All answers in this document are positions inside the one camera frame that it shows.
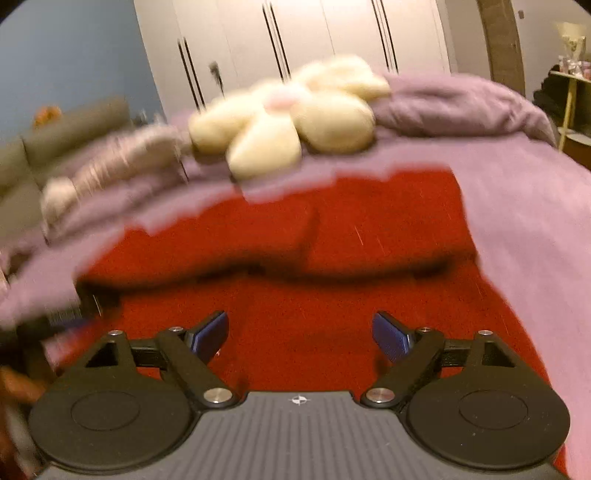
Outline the red knit cardigan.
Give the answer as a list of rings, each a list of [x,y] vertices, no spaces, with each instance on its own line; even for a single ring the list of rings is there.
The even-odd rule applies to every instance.
[[[68,476],[108,479],[559,479],[569,412],[542,362],[488,328],[457,335],[378,310],[362,385],[325,388],[351,353],[311,323],[373,293],[459,313],[454,289],[482,276],[448,170],[332,186],[249,204],[235,196],[150,235],[132,229],[76,281],[95,306],[73,347],[80,395],[66,410],[82,436]],[[168,375],[156,335],[228,314],[208,367],[238,396],[198,410]],[[403,408],[361,396],[392,362],[373,338],[386,311],[445,336],[435,378]]]

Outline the dark clothes pile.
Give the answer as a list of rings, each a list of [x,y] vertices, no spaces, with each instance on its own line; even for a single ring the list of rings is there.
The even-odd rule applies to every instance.
[[[554,72],[559,72],[558,64],[551,68],[540,88],[533,93],[533,103],[552,120],[559,121],[563,119],[566,109],[569,80],[554,75]]]

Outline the purple bed sheet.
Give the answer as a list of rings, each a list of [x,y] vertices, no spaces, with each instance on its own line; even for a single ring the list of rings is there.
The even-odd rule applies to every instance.
[[[590,174],[566,155],[522,134],[499,138],[387,137],[359,155],[308,155],[300,167],[242,184],[222,166],[191,167],[187,185],[166,187],[148,177],[113,188],[77,208],[44,242],[24,235],[20,249],[33,257],[1,297],[1,323],[10,327],[29,316],[62,308],[76,299],[73,278],[105,253],[124,232],[140,228],[157,234],[179,219],[194,217],[232,196],[249,204],[332,186],[342,178],[384,180],[409,170],[452,170],[462,192],[467,222],[481,273],[508,303],[496,314],[481,287],[454,289],[445,306],[405,307],[373,293],[346,301],[342,314],[318,310],[311,323],[325,329],[315,347],[345,337],[352,352],[339,354],[342,370],[325,388],[362,385],[363,354],[374,353],[370,318],[387,310],[418,324],[437,324],[457,335],[476,328],[499,333],[525,355],[542,361],[565,400],[573,424],[566,468],[577,479],[590,475]]]

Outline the pale pink plush toy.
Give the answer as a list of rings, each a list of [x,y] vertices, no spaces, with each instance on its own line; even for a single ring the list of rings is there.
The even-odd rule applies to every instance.
[[[82,199],[119,181],[165,169],[190,149],[186,131],[162,123],[118,137],[73,175],[48,180],[40,199],[43,220],[52,225]]]

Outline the purple rumpled duvet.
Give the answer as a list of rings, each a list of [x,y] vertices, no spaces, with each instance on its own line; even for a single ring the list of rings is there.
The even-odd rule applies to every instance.
[[[408,137],[494,137],[522,133],[556,141],[547,115],[508,87],[470,75],[415,77],[322,74],[259,84],[217,98],[185,127],[152,123],[94,135],[87,123],[54,122],[1,157],[1,190],[28,187],[4,214],[30,213],[52,226],[114,184],[166,170],[189,155],[221,158],[249,180],[297,164],[304,150],[356,154],[378,127]]]

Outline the grey-green sofa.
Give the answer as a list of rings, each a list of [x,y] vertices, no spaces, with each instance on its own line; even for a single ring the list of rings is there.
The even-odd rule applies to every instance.
[[[1,239],[11,239],[41,221],[40,197],[48,179],[131,125],[122,96],[68,111],[48,124],[1,144]]]

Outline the cream flower-shaped pillow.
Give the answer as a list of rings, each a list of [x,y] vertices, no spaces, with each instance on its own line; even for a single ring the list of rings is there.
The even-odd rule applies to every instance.
[[[375,140],[370,103],[392,94],[388,80],[356,55],[302,66],[290,80],[263,80],[230,92],[188,120],[192,147],[222,156],[230,175],[249,180],[296,166],[303,148],[353,154]]]

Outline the orange plush toy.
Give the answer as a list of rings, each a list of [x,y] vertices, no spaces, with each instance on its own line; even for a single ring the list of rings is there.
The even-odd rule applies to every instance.
[[[32,126],[39,128],[46,125],[54,120],[59,119],[62,116],[61,109],[56,105],[46,105],[40,107],[33,117]]]

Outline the yellow side table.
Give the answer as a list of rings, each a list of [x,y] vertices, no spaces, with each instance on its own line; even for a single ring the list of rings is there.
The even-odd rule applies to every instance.
[[[560,71],[551,70],[551,75],[566,78],[568,80],[568,90],[567,90],[567,99],[565,105],[565,113],[562,122],[562,126],[559,129],[560,138],[558,143],[558,150],[560,152],[564,151],[564,147],[566,144],[566,139],[571,131],[572,122],[575,118],[575,111],[576,111],[576,99],[577,99],[577,89],[578,84],[589,84],[590,80],[586,79],[584,76],[577,76],[568,73],[562,73]]]

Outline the white wardrobe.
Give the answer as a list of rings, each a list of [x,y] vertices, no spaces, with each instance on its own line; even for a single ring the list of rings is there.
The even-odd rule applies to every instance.
[[[450,70],[435,1],[137,1],[134,8],[168,118],[259,80],[287,80],[332,55],[394,73]]]

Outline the white gift bouquet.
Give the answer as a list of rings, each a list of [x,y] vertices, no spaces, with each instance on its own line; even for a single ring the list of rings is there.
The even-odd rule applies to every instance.
[[[588,79],[590,62],[585,59],[587,27],[584,24],[571,22],[556,22],[555,26],[563,48],[563,53],[559,56],[560,72]]]

